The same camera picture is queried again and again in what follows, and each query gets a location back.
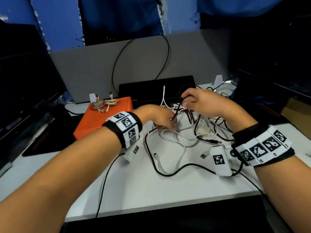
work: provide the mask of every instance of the desk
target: desk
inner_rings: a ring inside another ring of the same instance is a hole
[[[82,113],[85,104],[66,106],[73,112]],[[311,166],[311,141],[290,124],[276,126],[290,140],[297,156]],[[151,123],[144,126],[151,128]],[[161,158],[163,167],[168,171],[174,169],[182,153],[182,147],[162,140],[157,133],[150,135],[149,148]],[[203,151],[210,145],[200,142],[197,146],[187,149],[181,165],[189,162],[199,163],[214,169],[211,157],[200,158]],[[23,184],[33,173],[54,157],[57,152],[36,156],[19,156],[13,167],[0,178],[0,201]],[[261,185],[252,167],[243,167],[243,173],[261,189]],[[100,188],[106,170],[83,192],[71,206],[65,218],[66,222],[94,218],[98,203]],[[139,149],[135,159],[128,163],[119,158],[112,166],[107,177],[103,201],[99,217],[170,208],[188,204],[197,204],[217,200],[226,200],[243,196],[257,195],[259,191],[242,176],[219,177],[197,167],[186,167],[176,176],[165,178],[159,176],[151,164],[143,146]]]

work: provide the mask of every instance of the qr code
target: qr code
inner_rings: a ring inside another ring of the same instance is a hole
[[[136,147],[135,147],[135,149],[133,150],[133,152],[136,154],[136,153],[137,153],[137,151],[138,151],[138,149],[139,149],[139,147],[138,147],[138,146],[136,146]]]
[[[249,149],[257,158],[265,155],[268,153],[268,151],[261,145],[261,144],[256,144],[253,147]]]
[[[281,144],[278,143],[272,136],[269,137],[267,140],[263,141],[262,144],[264,144],[264,146],[267,147],[268,150],[270,150],[271,152],[281,146]]]
[[[134,136],[130,139],[130,145],[133,145],[135,142],[136,142],[136,137]]]
[[[216,165],[225,163],[224,158],[221,154],[220,155],[213,155],[213,159],[214,159],[214,162]]]
[[[123,123],[123,125],[125,127],[129,127],[130,125],[133,124],[132,121],[129,118],[125,118],[125,119],[121,120],[121,122]]]
[[[131,138],[136,135],[135,128],[132,128],[128,131],[128,137]]]
[[[241,151],[241,152],[240,152],[240,155],[241,155],[247,162],[249,162],[249,161],[255,159],[254,156],[252,156],[252,154],[251,154],[248,150],[243,150],[243,151]]]
[[[276,130],[274,132],[274,135],[282,142],[285,142],[286,141],[286,136],[284,136],[282,133],[280,133],[278,130]]]
[[[122,118],[122,117],[124,117],[124,116],[125,116],[125,115],[122,114],[122,113],[118,113],[118,114],[114,115],[114,117],[115,117],[116,119],[120,119],[120,118]]]

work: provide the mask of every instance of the gray partition panel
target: gray partition panel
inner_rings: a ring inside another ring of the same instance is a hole
[[[196,84],[227,77],[230,32],[198,30],[166,35],[170,44],[167,67],[159,78],[193,75]],[[76,103],[89,101],[89,93],[108,98],[117,55],[128,41],[51,52],[52,60]],[[114,73],[119,84],[154,79],[164,65],[167,44],[162,36],[135,39],[121,54]]]

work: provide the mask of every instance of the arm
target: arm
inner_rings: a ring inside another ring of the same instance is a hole
[[[242,107],[209,90],[188,89],[184,107],[208,117],[222,117],[238,132],[258,123]],[[293,156],[281,162],[255,167],[272,203],[296,233],[311,231],[311,168]]]
[[[174,129],[168,108],[145,105],[134,113],[143,124]],[[61,151],[0,203],[0,232],[59,232],[70,206],[120,149],[115,133],[102,127]]]

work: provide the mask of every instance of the orange plastic case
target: orange plastic case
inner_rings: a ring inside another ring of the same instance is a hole
[[[132,112],[134,110],[132,99],[130,97],[119,98],[119,101],[116,105],[109,106],[107,113],[99,113],[97,110],[91,110],[90,107],[91,104],[87,108],[79,125],[73,133],[77,140],[80,140],[96,129],[101,128],[103,123],[106,122],[107,118],[122,111]]]

